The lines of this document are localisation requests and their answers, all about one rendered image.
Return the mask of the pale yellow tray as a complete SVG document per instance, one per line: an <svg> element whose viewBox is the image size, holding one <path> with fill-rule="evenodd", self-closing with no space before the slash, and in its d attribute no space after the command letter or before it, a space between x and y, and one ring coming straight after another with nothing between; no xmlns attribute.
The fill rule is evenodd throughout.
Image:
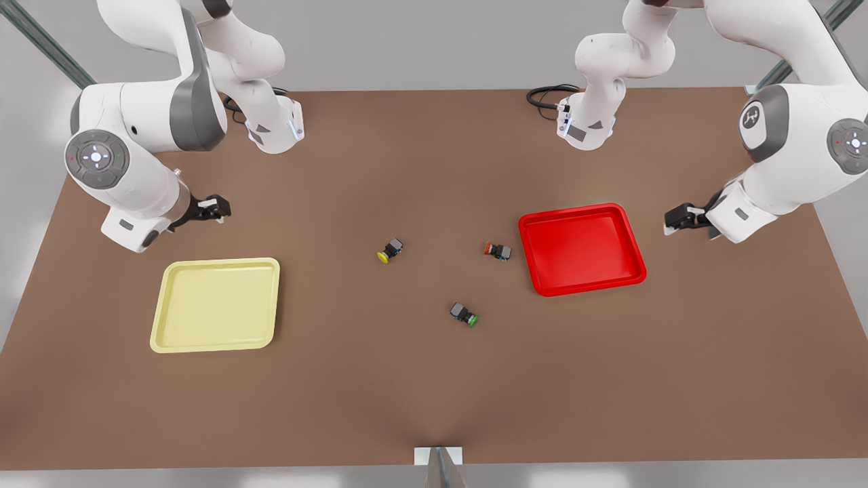
<svg viewBox="0 0 868 488"><path fill-rule="evenodd" d="M162 275L150 347L157 353L260 349L272 342L279 262L174 262Z"/></svg>

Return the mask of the red tray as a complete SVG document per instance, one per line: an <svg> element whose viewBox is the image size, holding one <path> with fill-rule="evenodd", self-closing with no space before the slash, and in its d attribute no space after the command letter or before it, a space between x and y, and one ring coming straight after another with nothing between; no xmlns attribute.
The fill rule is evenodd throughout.
<svg viewBox="0 0 868 488"><path fill-rule="evenodd" d="M518 231L540 296L636 285L647 278L627 214L616 203L525 214Z"/></svg>

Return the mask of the silver frame post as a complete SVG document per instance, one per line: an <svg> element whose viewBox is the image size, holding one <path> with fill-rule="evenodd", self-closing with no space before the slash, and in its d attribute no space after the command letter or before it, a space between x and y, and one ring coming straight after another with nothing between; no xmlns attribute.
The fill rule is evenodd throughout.
<svg viewBox="0 0 868 488"><path fill-rule="evenodd" d="M822 14L809 0L750 0L741 12L751 13L751 21L759 24L743 43L772 52L781 61L759 83L747 85L746 93L783 83L790 75L803 84L854 84L868 92L868 79L860 75L835 33L862 3L835 0Z"/></svg>
<svg viewBox="0 0 868 488"><path fill-rule="evenodd" d="M47 33L18 0L0 0L0 14L79 89L96 84L91 75Z"/></svg>
<svg viewBox="0 0 868 488"><path fill-rule="evenodd" d="M462 447L415 447L415 466L425 466L425 488L466 488L458 470L464 464Z"/></svg>

